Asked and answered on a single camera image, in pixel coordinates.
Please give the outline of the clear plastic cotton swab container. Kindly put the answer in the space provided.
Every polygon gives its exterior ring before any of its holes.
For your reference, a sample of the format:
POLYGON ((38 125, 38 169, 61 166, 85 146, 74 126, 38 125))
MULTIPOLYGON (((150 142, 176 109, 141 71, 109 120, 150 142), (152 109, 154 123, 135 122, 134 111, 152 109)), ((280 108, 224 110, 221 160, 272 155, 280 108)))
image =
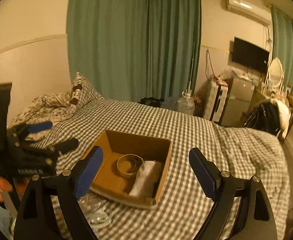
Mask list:
POLYGON ((106 200, 99 197, 91 191, 88 191, 85 196, 78 200, 78 204, 82 212, 86 215, 89 213, 94 213, 104 206, 106 200))

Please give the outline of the beige tape roll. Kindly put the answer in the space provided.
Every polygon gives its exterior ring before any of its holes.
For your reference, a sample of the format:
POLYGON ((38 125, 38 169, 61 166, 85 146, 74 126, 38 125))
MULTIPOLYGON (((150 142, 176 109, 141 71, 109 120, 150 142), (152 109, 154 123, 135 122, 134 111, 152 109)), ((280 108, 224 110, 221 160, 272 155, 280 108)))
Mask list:
POLYGON ((117 169, 123 178, 130 179, 136 177, 143 163, 142 157, 135 154, 125 154, 117 160, 117 169))

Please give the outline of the white towel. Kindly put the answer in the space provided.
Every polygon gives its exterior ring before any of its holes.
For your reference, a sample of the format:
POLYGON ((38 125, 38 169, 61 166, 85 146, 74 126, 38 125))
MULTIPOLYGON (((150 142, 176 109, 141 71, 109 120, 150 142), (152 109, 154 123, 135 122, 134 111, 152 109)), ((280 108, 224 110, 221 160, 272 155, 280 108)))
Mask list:
POLYGON ((129 195, 138 198, 152 198, 155 184, 162 174, 162 163, 145 161, 139 168, 129 195))

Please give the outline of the floral white duvet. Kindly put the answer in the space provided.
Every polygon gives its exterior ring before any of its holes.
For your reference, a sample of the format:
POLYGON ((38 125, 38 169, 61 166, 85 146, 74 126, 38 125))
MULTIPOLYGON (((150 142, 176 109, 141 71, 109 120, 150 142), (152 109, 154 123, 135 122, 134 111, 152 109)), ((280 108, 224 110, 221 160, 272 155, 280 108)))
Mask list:
POLYGON ((46 121, 56 125, 74 115, 78 102, 79 95, 75 92, 40 95, 8 122, 6 127, 12 128, 21 124, 35 125, 46 121))

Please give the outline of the patterned pillow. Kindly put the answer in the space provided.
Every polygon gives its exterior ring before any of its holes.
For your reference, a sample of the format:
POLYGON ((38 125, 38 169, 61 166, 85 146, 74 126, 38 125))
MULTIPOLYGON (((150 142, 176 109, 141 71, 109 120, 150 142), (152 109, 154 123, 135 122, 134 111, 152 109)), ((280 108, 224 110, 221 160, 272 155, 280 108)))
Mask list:
POLYGON ((103 98, 104 97, 97 92, 93 85, 80 72, 75 74, 70 100, 70 105, 75 107, 75 111, 78 111, 92 100, 103 98))

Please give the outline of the grey checkered bed cover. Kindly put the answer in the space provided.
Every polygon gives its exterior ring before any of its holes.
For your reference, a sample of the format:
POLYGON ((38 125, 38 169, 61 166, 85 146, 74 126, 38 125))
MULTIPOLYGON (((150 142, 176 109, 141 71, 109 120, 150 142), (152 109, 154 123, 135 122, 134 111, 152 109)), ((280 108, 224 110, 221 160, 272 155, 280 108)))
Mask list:
POLYGON ((57 124, 35 147, 78 139, 78 148, 57 162, 56 170, 62 172, 73 168, 106 129, 169 139, 171 158, 157 207, 140 210, 108 201, 105 209, 112 223, 97 231, 99 239, 193 239, 213 204, 189 164, 189 151, 195 147, 219 169, 237 178, 261 179, 272 206, 277 237, 284 238, 290 177, 283 148, 275 136, 250 128, 225 128, 203 118, 135 102, 95 99, 57 124))

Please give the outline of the wooden dressing table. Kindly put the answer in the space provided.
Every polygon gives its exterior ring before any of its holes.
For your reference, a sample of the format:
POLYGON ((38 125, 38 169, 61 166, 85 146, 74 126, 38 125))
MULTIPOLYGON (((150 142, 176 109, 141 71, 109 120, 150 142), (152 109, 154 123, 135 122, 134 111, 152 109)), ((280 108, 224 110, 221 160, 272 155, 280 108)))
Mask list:
POLYGON ((267 91, 266 93, 264 93, 261 90, 255 88, 248 109, 251 110, 258 103, 269 99, 276 99, 282 101, 288 107, 293 107, 293 95, 286 94, 284 92, 275 93, 267 91))

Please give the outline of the green curtain left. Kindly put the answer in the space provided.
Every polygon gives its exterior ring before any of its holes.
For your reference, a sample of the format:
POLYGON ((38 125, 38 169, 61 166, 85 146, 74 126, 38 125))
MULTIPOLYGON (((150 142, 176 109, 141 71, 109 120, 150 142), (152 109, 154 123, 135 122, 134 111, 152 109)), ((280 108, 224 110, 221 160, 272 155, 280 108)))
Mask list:
POLYGON ((166 99, 194 90, 201 0, 69 0, 68 61, 104 97, 166 99))

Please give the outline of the green curtain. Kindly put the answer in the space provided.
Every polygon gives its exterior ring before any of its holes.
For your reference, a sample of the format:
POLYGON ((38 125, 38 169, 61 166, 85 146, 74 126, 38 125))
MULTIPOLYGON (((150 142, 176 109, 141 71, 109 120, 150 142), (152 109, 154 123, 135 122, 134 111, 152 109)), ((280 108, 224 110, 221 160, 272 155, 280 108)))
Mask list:
POLYGON ((272 7, 273 57, 281 61, 284 70, 284 86, 293 94, 293 19, 280 9, 272 7))
POLYGON ((104 97, 166 99, 194 90, 201 0, 69 0, 68 61, 104 97))

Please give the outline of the clear water jug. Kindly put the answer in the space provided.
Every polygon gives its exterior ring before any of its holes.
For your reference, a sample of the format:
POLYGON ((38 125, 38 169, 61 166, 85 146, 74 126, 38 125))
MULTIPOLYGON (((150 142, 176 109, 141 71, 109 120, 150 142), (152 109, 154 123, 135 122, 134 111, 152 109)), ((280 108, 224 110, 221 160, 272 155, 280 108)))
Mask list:
POLYGON ((177 100, 177 111, 187 115, 193 115, 195 103, 190 93, 182 92, 182 97, 177 100))

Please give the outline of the silver mini fridge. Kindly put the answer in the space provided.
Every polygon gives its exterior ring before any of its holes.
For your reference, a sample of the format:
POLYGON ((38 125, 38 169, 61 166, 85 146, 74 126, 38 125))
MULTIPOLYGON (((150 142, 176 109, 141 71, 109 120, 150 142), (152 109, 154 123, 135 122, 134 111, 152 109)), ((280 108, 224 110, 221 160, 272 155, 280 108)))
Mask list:
POLYGON ((229 90, 220 125, 225 127, 241 126, 240 119, 242 114, 248 111, 254 89, 255 85, 251 81, 237 76, 229 79, 229 90))

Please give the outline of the white suitcase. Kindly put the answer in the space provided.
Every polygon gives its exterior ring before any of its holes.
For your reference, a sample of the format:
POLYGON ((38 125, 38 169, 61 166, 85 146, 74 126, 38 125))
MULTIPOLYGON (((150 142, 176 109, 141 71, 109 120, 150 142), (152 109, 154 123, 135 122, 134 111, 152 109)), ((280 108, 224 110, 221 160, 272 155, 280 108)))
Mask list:
POLYGON ((223 80, 210 80, 208 84, 203 118, 219 122, 228 93, 228 84, 223 80))

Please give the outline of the white oval vanity mirror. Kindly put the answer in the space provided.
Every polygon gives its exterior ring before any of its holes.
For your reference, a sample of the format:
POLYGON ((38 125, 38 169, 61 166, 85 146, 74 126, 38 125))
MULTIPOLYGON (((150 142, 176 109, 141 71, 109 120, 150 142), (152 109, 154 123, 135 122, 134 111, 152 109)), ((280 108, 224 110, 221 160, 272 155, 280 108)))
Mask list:
POLYGON ((266 84, 270 89, 276 89, 281 86, 284 80, 284 69, 278 57, 272 60, 268 72, 266 84))

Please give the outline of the green curtain right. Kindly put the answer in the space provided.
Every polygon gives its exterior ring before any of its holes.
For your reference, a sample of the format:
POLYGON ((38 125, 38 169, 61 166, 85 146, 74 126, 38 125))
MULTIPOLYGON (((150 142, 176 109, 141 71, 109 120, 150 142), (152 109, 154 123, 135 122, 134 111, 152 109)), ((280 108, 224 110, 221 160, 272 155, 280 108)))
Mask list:
POLYGON ((284 70, 284 86, 293 94, 293 19, 280 9, 272 7, 273 57, 281 61, 284 70))

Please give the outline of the white air conditioner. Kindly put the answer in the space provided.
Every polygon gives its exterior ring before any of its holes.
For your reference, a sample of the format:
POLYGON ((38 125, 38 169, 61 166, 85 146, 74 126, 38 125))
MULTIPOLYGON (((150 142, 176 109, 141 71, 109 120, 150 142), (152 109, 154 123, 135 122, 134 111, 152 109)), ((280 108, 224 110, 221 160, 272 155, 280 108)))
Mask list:
POLYGON ((271 24, 271 13, 262 7, 244 0, 226 0, 226 9, 236 14, 245 16, 265 26, 271 24))

